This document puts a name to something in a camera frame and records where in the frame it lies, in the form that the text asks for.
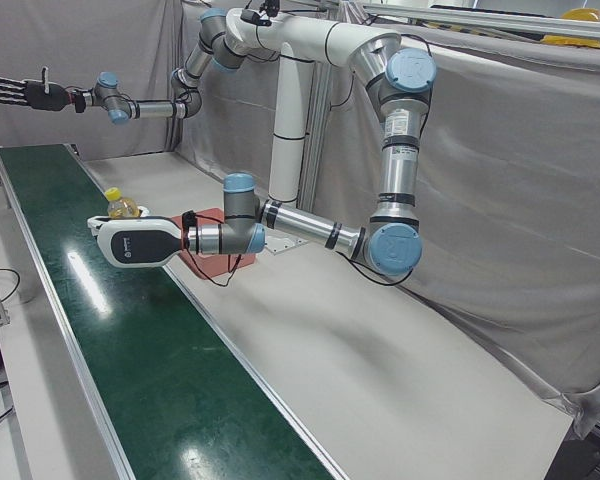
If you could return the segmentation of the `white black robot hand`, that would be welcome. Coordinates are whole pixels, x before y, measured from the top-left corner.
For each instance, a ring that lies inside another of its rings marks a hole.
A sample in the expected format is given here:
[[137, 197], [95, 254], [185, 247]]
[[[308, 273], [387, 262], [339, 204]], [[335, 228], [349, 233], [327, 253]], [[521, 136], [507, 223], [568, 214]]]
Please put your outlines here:
[[114, 267], [161, 267], [183, 249], [182, 229], [174, 220], [151, 215], [145, 206], [139, 210], [139, 217], [87, 219], [100, 251]]

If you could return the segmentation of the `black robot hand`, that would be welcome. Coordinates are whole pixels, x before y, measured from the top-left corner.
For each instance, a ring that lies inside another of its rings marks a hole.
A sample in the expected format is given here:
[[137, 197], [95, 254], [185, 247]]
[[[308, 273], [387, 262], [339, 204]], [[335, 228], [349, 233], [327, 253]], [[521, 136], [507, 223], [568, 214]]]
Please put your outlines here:
[[0, 104], [57, 112], [73, 102], [65, 87], [50, 81], [47, 66], [42, 67], [40, 80], [0, 77]]

